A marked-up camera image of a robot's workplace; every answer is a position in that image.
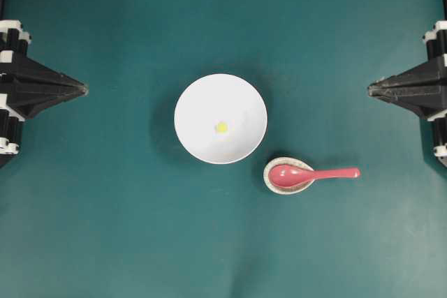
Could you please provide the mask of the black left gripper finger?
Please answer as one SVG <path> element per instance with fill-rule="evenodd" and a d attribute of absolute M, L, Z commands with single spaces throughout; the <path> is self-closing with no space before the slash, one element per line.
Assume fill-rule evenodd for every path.
<path fill-rule="evenodd" d="M 85 84 L 11 50 L 1 51 L 1 74 L 13 75 L 25 82 L 74 87 L 87 93 Z"/>
<path fill-rule="evenodd" d="M 1 89 L 1 120 L 34 118 L 52 106 L 87 94 L 87 89 Z"/>

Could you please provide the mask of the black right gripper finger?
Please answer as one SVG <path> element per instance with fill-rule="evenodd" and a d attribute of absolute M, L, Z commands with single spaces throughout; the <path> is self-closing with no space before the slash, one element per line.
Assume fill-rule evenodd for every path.
<path fill-rule="evenodd" d="M 368 94 L 409 110 L 427 121 L 446 117 L 445 90 L 369 90 Z"/>
<path fill-rule="evenodd" d="M 368 92 L 438 84 L 446 84 L 446 56 L 435 57 L 398 75 L 377 80 L 368 86 Z"/>

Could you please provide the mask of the left-arm black white body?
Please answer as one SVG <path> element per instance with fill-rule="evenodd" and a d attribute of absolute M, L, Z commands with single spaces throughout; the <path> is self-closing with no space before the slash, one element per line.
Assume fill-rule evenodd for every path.
<path fill-rule="evenodd" d="M 25 118 L 20 116 L 9 104 L 8 98 L 13 96 L 14 77 L 7 74 L 3 66 L 13 62 L 13 54 L 21 52 L 27 55 L 31 37 L 23 30 L 19 20 L 1 21 L 1 167 L 9 163 L 20 152 L 22 129 Z"/>

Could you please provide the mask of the right-arm black white body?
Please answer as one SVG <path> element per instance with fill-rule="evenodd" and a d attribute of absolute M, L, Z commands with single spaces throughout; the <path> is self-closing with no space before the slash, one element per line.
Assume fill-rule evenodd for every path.
<path fill-rule="evenodd" d="M 428 59 L 436 60 L 440 67 L 440 107 L 430 113 L 428 121 L 432 125 L 433 152 L 437 160 L 446 167 L 446 21 L 438 21 L 433 30 L 423 36 Z"/>

